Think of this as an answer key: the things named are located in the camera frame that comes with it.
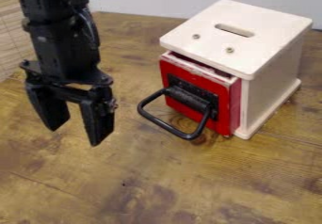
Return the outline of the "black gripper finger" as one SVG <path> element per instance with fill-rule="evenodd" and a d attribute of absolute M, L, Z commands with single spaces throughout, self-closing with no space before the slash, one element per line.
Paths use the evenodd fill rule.
<path fill-rule="evenodd" d="M 70 117 L 66 102 L 56 98 L 46 86 L 26 83 L 25 89 L 38 118 L 46 128 L 54 131 Z"/>
<path fill-rule="evenodd" d="M 80 102 L 80 113 L 92 146 L 114 130 L 116 99 L 109 88 L 92 88 Z"/>

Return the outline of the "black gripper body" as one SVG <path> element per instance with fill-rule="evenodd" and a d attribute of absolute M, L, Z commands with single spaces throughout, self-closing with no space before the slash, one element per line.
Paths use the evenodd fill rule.
<path fill-rule="evenodd" d="M 25 84 L 46 86 L 57 99 L 74 103 L 92 88 L 110 88 L 113 79 L 97 67 L 98 37 L 90 20 L 81 16 L 44 22 L 25 18 L 21 25 L 36 53 L 36 60 L 21 63 Z"/>

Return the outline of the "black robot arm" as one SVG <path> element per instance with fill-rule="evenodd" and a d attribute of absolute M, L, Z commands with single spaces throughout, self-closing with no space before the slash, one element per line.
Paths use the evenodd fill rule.
<path fill-rule="evenodd" d="M 25 60 L 25 90 L 49 130 L 69 120 L 68 104 L 78 104 L 93 146 L 113 132 L 116 99 L 112 77 L 98 68 L 98 35 L 89 0 L 18 0 L 36 60 Z"/>

